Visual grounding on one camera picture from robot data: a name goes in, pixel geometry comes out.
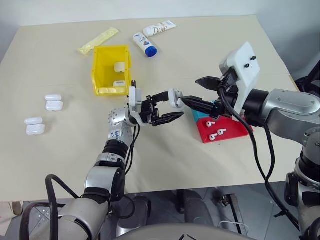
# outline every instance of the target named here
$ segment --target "red holder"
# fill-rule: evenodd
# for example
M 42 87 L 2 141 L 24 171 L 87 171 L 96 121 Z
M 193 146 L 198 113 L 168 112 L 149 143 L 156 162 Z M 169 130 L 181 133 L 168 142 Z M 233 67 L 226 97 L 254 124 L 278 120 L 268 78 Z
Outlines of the red holder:
M 207 122 L 215 122 L 215 124 L 213 124 L 211 127 L 207 127 Z M 220 116 L 218 120 L 214 120 L 211 117 L 200 118 L 196 125 L 199 129 L 199 133 L 204 144 L 249 135 L 247 129 L 242 125 L 241 122 L 234 121 L 225 116 Z M 219 129 L 226 129 L 226 131 L 223 132 L 223 135 L 218 135 L 215 137 L 215 140 L 211 141 L 209 136 L 211 134 L 216 134 Z

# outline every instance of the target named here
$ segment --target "yellow plastic bin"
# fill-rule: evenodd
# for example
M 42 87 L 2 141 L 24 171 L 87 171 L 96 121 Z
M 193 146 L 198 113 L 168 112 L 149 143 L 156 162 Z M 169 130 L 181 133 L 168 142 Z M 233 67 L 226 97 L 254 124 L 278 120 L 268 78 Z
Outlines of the yellow plastic bin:
M 124 62 L 124 72 L 115 72 L 115 63 Z M 131 86 L 131 57 L 129 46 L 96 46 L 91 79 L 95 95 L 128 95 Z M 125 81 L 125 86 L 114 86 Z

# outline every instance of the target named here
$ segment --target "beige tabletop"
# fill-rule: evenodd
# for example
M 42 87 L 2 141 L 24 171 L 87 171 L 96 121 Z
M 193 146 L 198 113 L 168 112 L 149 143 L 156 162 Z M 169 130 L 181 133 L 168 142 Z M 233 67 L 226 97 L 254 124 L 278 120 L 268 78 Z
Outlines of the beige tabletop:
M 143 97 L 176 88 L 185 96 L 217 99 L 216 92 L 195 84 L 220 77 L 219 62 L 248 41 L 261 71 L 257 88 L 295 91 L 285 64 L 255 16 L 171 18 L 177 25 L 150 37 L 158 49 L 147 58 L 132 36 L 167 20 L 134 19 L 21 27 L 0 65 L 0 201 L 47 198 L 45 177 L 59 176 L 79 195 L 108 136 L 108 114 L 126 106 L 126 96 L 95 96 L 91 83 L 92 53 L 76 49 L 109 27 L 120 33 L 105 45 L 129 45 L 132 79 Z M 61 94 L 60 112 L 45 110 L 44 96 Z M 171 111 L 159 104 L 161 114 Z M 42 117 L 43 135 L 26 135 L 24 119 Z M 264 130 L 255 128 L 262 166 L 270 154 Z M 276 164 L 272 181 L 284 181 L 294 170 L 301 147 L 273 135 Z M 203 144 L 188 108 L 180 119 L 146 126 L 135 144 L 126 178 L 129 193 L 262 183 L 248 136 Z M 56 187 L 57 198 L 68 194 Z

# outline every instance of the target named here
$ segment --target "black cable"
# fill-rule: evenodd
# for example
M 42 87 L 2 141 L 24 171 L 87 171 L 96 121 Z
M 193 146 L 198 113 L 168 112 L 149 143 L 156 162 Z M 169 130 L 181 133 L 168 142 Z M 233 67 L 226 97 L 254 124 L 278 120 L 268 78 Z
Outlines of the black cable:
M 132 163 L 133 163 L 133 160 L 134 160 L 134 147 L 135 147 L 135 143 L 139 137 L 139 134 L 140 134 L 140 125 L 137 125 L 138 126 L 138 132 L 136 133 L 136 137 L 133 139 L 131 145 L 130 145 L 130 149 L 129 149 L 129 154 L 128 154 L 128 158 L 127 158 L 127 162 L 128 162 L 128 159 L 129 157 L 131 156 L 131 159 L 130 159 L 130 165 L 128 167 L 128 169 L 125 171 L 125 174 L 127 175 L 128 172 L 130 171 L 131 167 L 132 167 Z
M 133 130 L 132 142 L 135 140 L 136 130 L 137 130 L 137 126 L 135 126 L 135 127 L 134 127 L 134 130 Z M 129 163 L 129 159 L 130 159 L 130 155 L 131 155 L 131 145 L 130 145 L 130 148 L 129 148 L 129 151 L 128 151 L 128 156 L 127 156 L 127 158 L 126 158 L 124 170 L 127 169 L 127 166 L 128 166 L 128 163 Z
M 279 197 L 277 196 L 277 194 L 275 193 L 275 191 L 273 190 L 271 184 L 269 183 L 269 179 L 273 173 L 273 170 L 275 168 L 275 164 L 276 164 L 276 155 L 275 155 L 275 149 L 274 149 L 274 145 L 272 142 L 272 137 L 271 137 L 271 133 L 269 130 L 269 127 L 266 123 L 263 123 L 263 127 L 264 127 L 264 131 L 266 134 L 266 138 L 268 141 L 268 145 L 269 145 L 269 150 L 270 150 L 270 155 L 271 155 L 271 165 L 270 165 L 270 169 L 269 172 L 264 180 L 264 185 L 265 188 L 267 189 L 267 191 L 269 192 L 269 194 L 271 195 L 271 197 L 273 198 L 273 200 L 275 201 L 275 203 L 279 206 L 279 208 L 281 209 L 281 215 L 285 214 L 288 219 L 292 222 L 292 224 L 299 230 L 299 221 L 296 219 L 295 216 L 292 215 L 291 212 L 289 212 L 289 210 L 284 206 L 284 204 L 281 202 L 281 200 L 279 199 Z
M 45 187 L 49 200 L 50 207 L 50 240 L 58 240 L 59 234 L 59 219 L 58 219 L 58 204 L 55 194 L 55 189 L 52 180 L 56 181 L 63 189 L 65 189 L 72 197 L 78 199 L 79 196 L 75 194 L 59 177 L 50 174 L 45 178 Z
M 57 204 L 58 208 L 63 208 L 64 204 Z M 20 223 L 20 231 L 19 231 L 19 239 L 20 240 L 29 240 L 29 221 L 30 214 L 33 208 L 36 207 L 49 207 L 48 202 L 34 202 L 30 203 L 25 210 L 23 211 L 23 215 Z
M 268 171 L 267 176 L 265 175 L 261 165 L 260 165 L 260 161 L 259 161 L 259 157 L 258 157 L 258 148 L 257 148 L 257 142 L 254 136 L 253 131 L 251 130 L 250 125 L 232 108 L 232 106 L 230 105 L 230 103 L 226 100 L 226 96 L 225 96 L 225 89 L 223 87 L 220 87 L 218 89 L 218 94 L 221 98 L 222 104 L 224 105 L 224 107 L 226 108 L 226 110 L 233 116 L 235 116 L 236 119 L 238 119 L 238 121 L 240 123 L 242 123 L 242 125 L 246 128 L 246 130 L 249 133 L 249 136 L 251 138 L 252 141 L 252 146 L 253 146 L 253 152 L 254 152 L 254 158 L 255 158 L 255 162 L 257 164 L 257 167 L 264 179 L 264 184 L 265 187 L 268 191 L 268 193 L 270 194 L 270 196 L 272 197 L 272 199 L 275 201 L 275 203 L 279 206 L 279 208 L 281 209 L 281 215 L 286 215 L 288 217 L 288 219 L 292 222 L 292 224 L 299 230 L 299 222 L 298 220 L 289 212 L 289 210 L 283 205 L 283 203 L 281 202 L 281 200 L 278 198 L 278 196 L 276 195 L 275 191 L 273 190 L 273 188 L 271 187 L 270 183 L 269 183 L 269 178 L 272 175 L 272 172 L 274 170 L 275 167 L 275 162 L 276 162 L 276 157 L 275 157 L 275 151 L 274 151 L 274 147 L 273 147 L 273 143 L 272 143 L 272 138 L 271 138 L 271 134 L 270 134 L 270 130 L 268 128 L 268 126 L 266 125 L 265 129 L 265 133 L 266 133 L 266 137 L 268 140 L 268 145 L 269 145 L 269 149 L 270 149 L 270 154 L 271 154 L 271 165 L 270 165 L 270 169 Z
M 318 240 L 318 232 L 320 230 L 320 217 L 317 218 L 309 228 L 309 239 L 310 240 Z
M 131 202 L 131 204 L 132 204 L 132 211 L 131 211 L 131 213 L 130 213 L 129 215 L 121 216 L 120 214 L 118 214 L 118 212 L 117 212 L 115 209 L 113 209 L 113 210 L 112 210 L 112 214 L 114 214 L 114 215 L 115 215 L 117 218 L 119 218 L 119 219 L 129 219 L 129 218 L 131 218 L 131 217 L 135 214 L 136 205 L 135 205 L 135 202 L 134 202 L 130 197 L 128 197 L 128 196 L 126 196 L 126 195 L 124 195 L 123 197 L 126 198 L 126 199 L 128 199 L 128 200 Z

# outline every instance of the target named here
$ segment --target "white wall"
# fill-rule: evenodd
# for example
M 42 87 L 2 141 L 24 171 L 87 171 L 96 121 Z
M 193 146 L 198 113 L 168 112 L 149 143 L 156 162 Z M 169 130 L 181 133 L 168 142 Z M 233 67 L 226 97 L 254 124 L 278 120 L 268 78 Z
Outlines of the white wall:
M 291 73 L 320 52 L 320 0 L 0 0 L 0 61 L 18 26 L 256 14 Z

